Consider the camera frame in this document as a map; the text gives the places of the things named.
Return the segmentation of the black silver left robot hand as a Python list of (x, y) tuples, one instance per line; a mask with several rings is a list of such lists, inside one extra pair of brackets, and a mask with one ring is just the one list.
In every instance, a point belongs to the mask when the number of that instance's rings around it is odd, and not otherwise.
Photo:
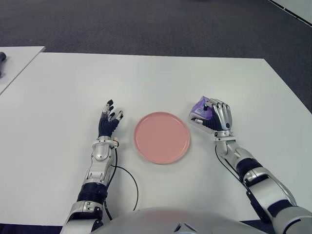
[(111, 137), (124, 116), (122, 110), (117, 115), (115, 112), (112, 112), (114, 109), (113, 104), (113, 100), (109, 100), (101, 111), (98, 124), (98, 137)]

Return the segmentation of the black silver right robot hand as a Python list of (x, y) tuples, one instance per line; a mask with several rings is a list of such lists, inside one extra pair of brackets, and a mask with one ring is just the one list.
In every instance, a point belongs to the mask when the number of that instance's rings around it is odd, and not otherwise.
[(232, 127), (232, 114), (228, 104), (203, 96), (191, 109), (190, 123), (208, 132), (229, 131)]

